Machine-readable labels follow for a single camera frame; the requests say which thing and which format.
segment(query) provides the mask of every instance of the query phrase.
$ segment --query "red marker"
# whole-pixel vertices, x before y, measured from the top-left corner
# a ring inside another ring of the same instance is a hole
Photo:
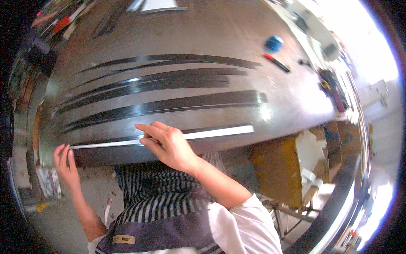
[[[281,62],[279,62],[278,60],[276,60],[273,56],[271,56],[268,53],[264,53],[263,54],[264,57],[268,58],[269,60],[271,60],[274,64],[276,64],[279,68],[281,68],[284,72],[290,72],[290,70],[284,66]]]

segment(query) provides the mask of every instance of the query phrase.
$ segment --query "apron label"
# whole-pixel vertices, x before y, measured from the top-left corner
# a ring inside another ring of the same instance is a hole
[[[129,243],[135,244],[135,237],[132,235],[119,234],[113,237],[113,243]]]

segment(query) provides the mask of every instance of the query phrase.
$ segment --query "stainless steel table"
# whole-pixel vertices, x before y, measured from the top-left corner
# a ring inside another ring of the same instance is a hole
[[[52,153],[60,143],[138,136],[135,123],[160,121],[181,130],[251,124],[254,133],[191,141],[198,154],[226,150],[292,134],[334,119],[330,99],[319,89],[319,78],[298,64],[307,56],[286,24],[260,0],[178,1],[184,11],[151,14],[123,12],[111,33],[92,39],[92,32],[119,2],[101,2],[83,17],[63,49],[48,81],[41,111],[40,160],[52,165]],[[262,57],[264,41],[278,35],[283,49],[273,54],[288,65],[285,73]],[[150,62],[125,63],[78,73],[107,61],[157,54],[224,56],[260,63],[255,69],[217,63],[186,63],[147,67],[101,78],[74,87],[108,71]],[[53,114],[61,101],[109,83],[154,73],[191,68],[233,67],[245,76],[229,75],[229,87],[181,88],[124,95]],[[267,103],[257,107],[228,107],[157,113],[104,122],[63,132],[63,126],[90,115],[125,106],[230,91],[256,90]],[[155,160],[145,147],[128,145],[75,151],[79,165],[115,165]]]

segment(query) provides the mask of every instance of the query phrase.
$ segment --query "hand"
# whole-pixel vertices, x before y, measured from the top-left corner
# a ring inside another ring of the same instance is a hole
[[[201,158],[193,152],[180,130],[160,122],[136,124],[135,127],[144,132],[140,143],[148,147],[161,162],[193,175]]]
[[[78,169],[76,168],[73,151],[69,150],[70,145],[62,144],[55,149],[54,163],[58,175],[63,179],[70,192],[80,191],[80,178]],[[69,167],[66,165],[66,157],[68,155]]]

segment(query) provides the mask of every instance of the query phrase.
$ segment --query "blue tape roll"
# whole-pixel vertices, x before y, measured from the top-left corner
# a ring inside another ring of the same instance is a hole
[[[272,51],[280,51],[281,48],[283,47],[283,40],[279,36],[271,36],[269,37],[265,44],[267,45],[268,48]]]

